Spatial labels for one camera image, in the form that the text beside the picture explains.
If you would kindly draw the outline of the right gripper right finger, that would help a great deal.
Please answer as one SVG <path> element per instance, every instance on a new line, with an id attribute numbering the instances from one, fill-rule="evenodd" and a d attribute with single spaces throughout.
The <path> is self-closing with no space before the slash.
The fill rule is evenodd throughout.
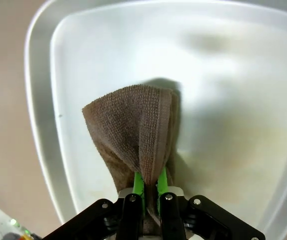
<path id="1" fill-rule="evenodd" d="M 186 240 L 186 232 L 203 240 L 264 240 L 265 235 L 203 195 L 186 199 L 169 186 L 163 169 L 157 180 L 158 212 L 164 240 Z"/>

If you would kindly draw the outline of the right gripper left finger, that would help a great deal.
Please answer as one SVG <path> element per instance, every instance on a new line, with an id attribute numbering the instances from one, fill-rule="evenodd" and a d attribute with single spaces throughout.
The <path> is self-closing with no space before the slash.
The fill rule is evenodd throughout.
<path id="1" fill-rule="evenodd" d="M 134 174 L 133 187 L 118 194 L 116 202 L 102 198 L 44 237 L 45 240 L 138 240 L 145 214 L 144 181 Z"/>

